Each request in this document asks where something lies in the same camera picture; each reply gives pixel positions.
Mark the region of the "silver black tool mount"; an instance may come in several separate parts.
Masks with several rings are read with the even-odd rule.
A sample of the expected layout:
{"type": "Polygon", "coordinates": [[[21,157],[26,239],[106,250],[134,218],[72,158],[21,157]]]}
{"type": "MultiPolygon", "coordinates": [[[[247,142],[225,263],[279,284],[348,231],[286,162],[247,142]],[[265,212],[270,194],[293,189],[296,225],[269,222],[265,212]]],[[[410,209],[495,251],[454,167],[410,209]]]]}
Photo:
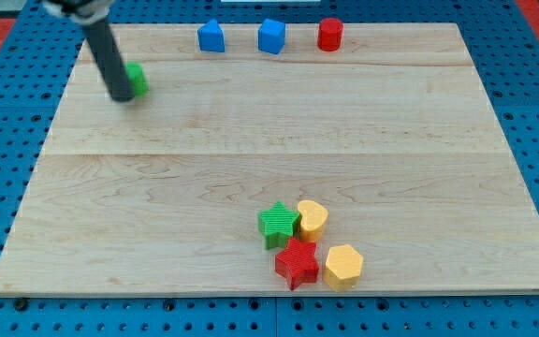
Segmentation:
{"type": "Polygon", "coordinates": [[[69,18],[79,25],[105,19],[114,0],[43,0],[45,10],[57,18],[69,18]]]}

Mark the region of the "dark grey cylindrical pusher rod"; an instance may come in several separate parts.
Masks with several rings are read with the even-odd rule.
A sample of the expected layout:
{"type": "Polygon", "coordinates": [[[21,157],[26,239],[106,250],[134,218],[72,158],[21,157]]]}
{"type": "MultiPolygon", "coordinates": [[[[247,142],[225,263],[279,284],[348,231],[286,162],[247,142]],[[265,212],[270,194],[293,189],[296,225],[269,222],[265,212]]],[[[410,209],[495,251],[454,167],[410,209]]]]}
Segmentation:
{"type": "Polygon", "coordinates": [[[115,102],[128,102],[134,99],[135,92],[108,18],[103,17],[83,25],[82,32],[110,98],[115,102]]]}

